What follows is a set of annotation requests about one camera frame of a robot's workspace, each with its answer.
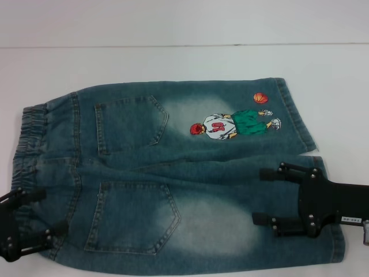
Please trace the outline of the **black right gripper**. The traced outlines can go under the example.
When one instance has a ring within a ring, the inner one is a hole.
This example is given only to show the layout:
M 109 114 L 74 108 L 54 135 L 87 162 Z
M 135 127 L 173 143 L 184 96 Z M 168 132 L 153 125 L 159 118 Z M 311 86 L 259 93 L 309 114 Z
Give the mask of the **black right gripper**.
M 268 226 L 276 237 L 316 238 L 328 224 L 364 226 L 368 223 L 368 186 L 329 181 L 321 170 L 282 162 L 276 169 L 259 169 L 261 181 L 300 185 L 300 219 L 253 212 L 253 224 Z

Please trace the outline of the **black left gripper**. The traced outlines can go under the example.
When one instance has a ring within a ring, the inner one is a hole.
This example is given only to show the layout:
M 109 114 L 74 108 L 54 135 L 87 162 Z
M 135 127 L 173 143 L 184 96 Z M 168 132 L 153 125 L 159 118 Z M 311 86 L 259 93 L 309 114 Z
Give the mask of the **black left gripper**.
M 27 192 L 18 188 L 1 196 L 1 257 L 7 262 L 14 262 L 20 256 L 52 249 L 53 240 L 68 233 L 68 223 L 63 220 L 45 230 L 20 237 L 13 210 L 9 207 L 21 207 L 45 198 L 45 189 Z

